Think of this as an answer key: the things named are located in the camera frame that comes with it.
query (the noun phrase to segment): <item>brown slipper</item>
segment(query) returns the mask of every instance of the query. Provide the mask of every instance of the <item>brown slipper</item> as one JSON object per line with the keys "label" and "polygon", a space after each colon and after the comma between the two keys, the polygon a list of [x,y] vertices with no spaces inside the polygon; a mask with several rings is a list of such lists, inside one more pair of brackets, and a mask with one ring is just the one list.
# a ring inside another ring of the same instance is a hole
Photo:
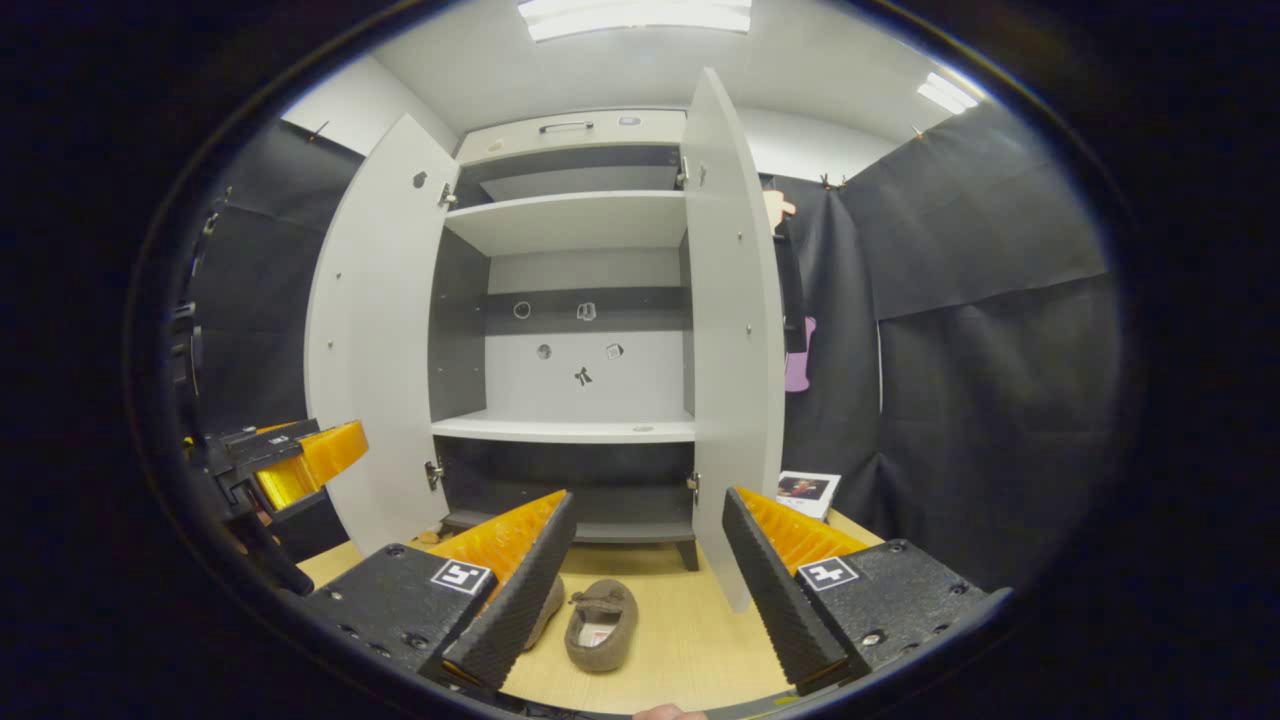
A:
{"label": "brown slipper", "polygon": [[564,632],[568,659],[582,670],[603,673],[626,660],[639,620],[636,598],[617,580],[596,580],[573,593],[573,616]]}
{"label": "brown slipper", "polygon": [[534,624],[534,629],[529,633],[529,641],[525,642],[525,650],[534,647],[538,638],[543,635],[543,629],[547,628],[547,621],[556,615],[559,606],[564,605],[564,580],[559,575],[556,575],[556,584],[552,585],[552,592],[547,593],[547,601],[543,602],[543,609],[538,612],[538,623]]}

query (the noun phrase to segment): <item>drawer handle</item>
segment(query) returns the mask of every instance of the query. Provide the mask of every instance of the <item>drawer handle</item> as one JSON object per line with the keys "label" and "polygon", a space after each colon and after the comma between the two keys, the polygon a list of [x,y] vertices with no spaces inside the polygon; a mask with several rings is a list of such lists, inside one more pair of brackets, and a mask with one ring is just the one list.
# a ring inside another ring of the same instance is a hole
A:
{"label": "drawer handle", "polygon": [[543,127],[538,128],[538,132],[541,133],[541,132],[549,131],[550,128],[562,128],[562,127],[567,127],[567,126],[582,126],[586,129],[591,129],[591,128],[595,127],[595,123],[593,123],[591,120],[571,120],[571,122],[567,122],[567,123],[552,123],[549,126],[543,126]]}

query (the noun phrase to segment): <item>ceiling light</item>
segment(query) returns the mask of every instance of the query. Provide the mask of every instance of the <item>ceiling light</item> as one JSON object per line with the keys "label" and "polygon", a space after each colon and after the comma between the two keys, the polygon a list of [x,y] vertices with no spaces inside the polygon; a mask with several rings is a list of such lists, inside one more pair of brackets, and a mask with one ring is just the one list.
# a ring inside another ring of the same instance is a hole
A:
{"label": "ceiling light", "polygon": [[933,87],[937,87],[942,92],[946,92],[947,95],[951,96],[952,100],[955,100],[956,102],[964,105],[965,108],[977,108],[978,106],[978,101],[977,100],[974,100],[973,97],[969,97],[969,94],[966,94],[965,91],[960,90],[955,85],[951,85],[950,81],[947,81],[945,77],[940,76],[938,73],[929,73],[928,81],[929,81],[929,85],[932,85]]}
{"label": "ceiling light", "polygon": [[746,32],[751,0],[529,0],[517,5],[534,42],[627,27],[696,27]]}
{"label": "ceiling light", "polygon": [[951,97],[950,95],[947,95],[946,92],[938,90],[932,85],[928,83],[922,85],[920,87],[915,88],[915,91],[928,97],[929,100],[933,100],[938,105],[942,105],[947,110],[951,110],[956,115],[964,113],[964,105],[961,105],[960,101],[957,101],[956,99]]}

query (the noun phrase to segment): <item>ceiling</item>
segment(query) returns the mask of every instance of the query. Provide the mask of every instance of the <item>ceiling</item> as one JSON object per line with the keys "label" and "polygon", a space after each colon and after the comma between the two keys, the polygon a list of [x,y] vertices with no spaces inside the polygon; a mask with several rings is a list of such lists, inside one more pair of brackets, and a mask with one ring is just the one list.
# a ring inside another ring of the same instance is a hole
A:
{"label": "ceiling", "polygon": [[716,68],[736,105],[892,142],[950,117],[915,92],[937,64],[823,0],[755,0],[745,36],[631,28],[538,45],[516,0],[468,0],[375,56],[458,135],[585,108],[685,106],[703,67]]}

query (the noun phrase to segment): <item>wooden floor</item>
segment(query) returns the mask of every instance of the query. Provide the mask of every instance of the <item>wooden floor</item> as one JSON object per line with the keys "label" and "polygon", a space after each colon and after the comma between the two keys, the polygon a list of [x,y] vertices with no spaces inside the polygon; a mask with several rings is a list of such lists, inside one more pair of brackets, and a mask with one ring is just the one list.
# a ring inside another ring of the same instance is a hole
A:
{"label": "wooden floor", "polygon": [[[869,544],[881,542],[835,511],[829,523]],[[407,544],[430,547],[417,541]],[[360,560],[348,542],[300,566],[319,587]],[[573,710],[632,714],[666,702],[686,711],[705,710],[790,687],[759,612],[753,605],[735,615],[705,560],[699,571],[690,573],[669,543],[575,544],[561,577],[567,596],[602,578],[614,578],[631,589],[640,618],[627,660],[612,673],[579,670],[564,652],[570,609],[561,607],[538,644],[516,661],[502,687],[504,693]]]}

